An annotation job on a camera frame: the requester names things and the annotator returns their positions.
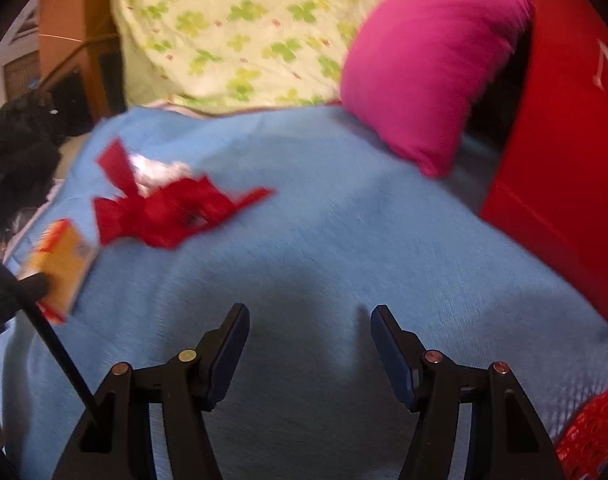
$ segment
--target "black rod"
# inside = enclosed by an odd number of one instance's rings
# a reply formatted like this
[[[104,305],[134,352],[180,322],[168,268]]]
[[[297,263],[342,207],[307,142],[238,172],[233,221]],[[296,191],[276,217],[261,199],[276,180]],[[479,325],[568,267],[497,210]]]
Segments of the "black rod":
[[[50,353],[55,357],[66,377],[75,388],[79,398],[84,403],[86,409],[90,413],[95,424],[99,428],[104,428],[102,420],[102,412],[100,407],[95,402],[95,397],[91,393],[88,385],[84,381],[82,374],[75,366],[75,363],[66,352],[60,338],[55,334],[53,327],[42,315],[42,311],[35,304],[31,295],[24,290],[22,285],[17,281],[13,273],[8,270],[0,262],[0,287],[4,288],[19,304],[26,317],[29,319],[37,333],[40,335]]]

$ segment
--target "red panel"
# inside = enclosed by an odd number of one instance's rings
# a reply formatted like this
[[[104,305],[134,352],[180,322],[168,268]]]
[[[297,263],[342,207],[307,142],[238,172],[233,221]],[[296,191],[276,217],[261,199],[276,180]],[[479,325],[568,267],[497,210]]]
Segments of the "red panel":
[[[608,320],[608,28],[587,0],[536,0],[519,115],[482,218]]]

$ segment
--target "yellow floral fabric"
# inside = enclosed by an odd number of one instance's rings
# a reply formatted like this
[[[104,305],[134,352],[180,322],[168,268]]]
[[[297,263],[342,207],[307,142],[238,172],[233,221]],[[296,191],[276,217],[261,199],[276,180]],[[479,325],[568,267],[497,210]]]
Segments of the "yellow floral fabric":
[[[111,0],[127,102],[226,114],[337,99],[348,47],[380,1]]]

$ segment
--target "white wall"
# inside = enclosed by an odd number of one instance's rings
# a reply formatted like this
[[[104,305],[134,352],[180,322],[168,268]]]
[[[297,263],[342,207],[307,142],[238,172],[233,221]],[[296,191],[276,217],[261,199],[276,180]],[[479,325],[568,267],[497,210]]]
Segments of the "white wall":
[[[28,15],[37,8],[38,0],[31,0],[26,4],[22,12],[13,22],[13,25],[8,29],[4,38],[0,42],[0,107],[6,102],[6,90],[4,88],[4,65],[18,57],[22,57],[38,49],[38,35],[30,34],[23,38],[11,41],[15,37],[18,29],[24,23]]]

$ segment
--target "wooden furniture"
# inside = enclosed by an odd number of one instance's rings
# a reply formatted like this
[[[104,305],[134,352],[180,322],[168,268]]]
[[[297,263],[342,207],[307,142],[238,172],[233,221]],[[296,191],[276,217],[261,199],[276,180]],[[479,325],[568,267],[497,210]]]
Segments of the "wooden furniture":
[[[46,90],[79,70],[94,122],[113,115],[99,63],[103,54],[120,50],[110,0],[40,0],[39,27],[42,76],[52,73]]]
[[[588,0],[536,0],[519,112],[482,218],[608,320],[608,28]]]

